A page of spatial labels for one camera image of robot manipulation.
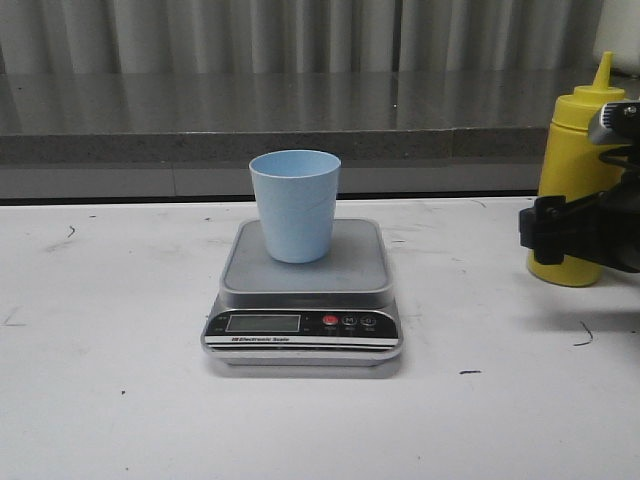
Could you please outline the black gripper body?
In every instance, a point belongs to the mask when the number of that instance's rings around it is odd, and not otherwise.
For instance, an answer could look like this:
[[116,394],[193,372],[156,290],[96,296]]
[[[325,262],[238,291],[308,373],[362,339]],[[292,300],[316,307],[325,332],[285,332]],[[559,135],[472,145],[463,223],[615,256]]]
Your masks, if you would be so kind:
[[541,267],[570,259],[639,271],[639,102],[604,104],[591,118],[595,166],[614,177],[585,193],[545,194],[519,213],[520,245]]

